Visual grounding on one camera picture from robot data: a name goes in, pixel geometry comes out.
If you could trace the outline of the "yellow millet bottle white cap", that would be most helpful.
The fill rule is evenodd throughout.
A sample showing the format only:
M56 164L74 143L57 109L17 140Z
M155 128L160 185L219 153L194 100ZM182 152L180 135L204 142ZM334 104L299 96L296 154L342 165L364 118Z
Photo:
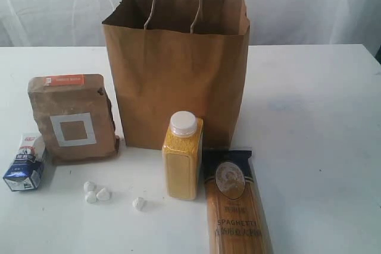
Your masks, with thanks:
M189 111L175 112L169 121L162 155L168 195L194 200L202 161L203 120Z

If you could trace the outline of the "brown paper shopping bag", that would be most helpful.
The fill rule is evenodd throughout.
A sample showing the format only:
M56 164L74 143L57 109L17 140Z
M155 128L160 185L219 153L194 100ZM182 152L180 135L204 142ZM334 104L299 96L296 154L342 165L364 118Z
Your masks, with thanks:
M245 0L121 0L102 26L128 146L161 149L177 111L203 120L204 146L230 146L248 57Z

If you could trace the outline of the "blue white milk carton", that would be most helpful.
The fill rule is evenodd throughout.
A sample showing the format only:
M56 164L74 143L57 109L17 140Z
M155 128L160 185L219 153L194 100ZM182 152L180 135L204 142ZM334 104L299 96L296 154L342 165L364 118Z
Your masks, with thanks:
M39 187L47 158L47 150L39 133L25 133L3 180L12 192Z

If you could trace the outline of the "white pebble candy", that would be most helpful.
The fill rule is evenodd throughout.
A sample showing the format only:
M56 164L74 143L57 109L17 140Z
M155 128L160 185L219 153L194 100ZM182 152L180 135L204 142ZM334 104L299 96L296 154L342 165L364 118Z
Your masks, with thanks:
M99 201L107 201L107 200L110 200L111 198L111 192L106 188L102 188L101 190L99 190L96 194L96 198L99 200Z
M95 203L97 201L96 192L95 191L89 191L85 194L85 201L87 203Z
M89 193L91 191L94 191L96 189L96 184L92 181L86 181L83 184L83 189L85 193Z
M132 202L132 206L137 210L137 211L141 211L143 210L143 207L145 206L146 204L146 200L142 197L136 197L133 202Z

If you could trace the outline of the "brown kraft pouch orange label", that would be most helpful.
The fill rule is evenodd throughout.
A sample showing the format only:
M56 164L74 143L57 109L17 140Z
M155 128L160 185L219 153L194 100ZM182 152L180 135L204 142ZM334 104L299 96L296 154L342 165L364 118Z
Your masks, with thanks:
M102 75L34 77L27 92L54 164L82 164L116 156L119 138Z

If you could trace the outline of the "spaghetti packet dark blue top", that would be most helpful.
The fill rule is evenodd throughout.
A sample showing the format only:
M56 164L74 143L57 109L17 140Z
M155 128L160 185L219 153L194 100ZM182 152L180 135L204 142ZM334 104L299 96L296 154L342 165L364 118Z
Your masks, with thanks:
M251 150L202 153L210 253L272 253Z

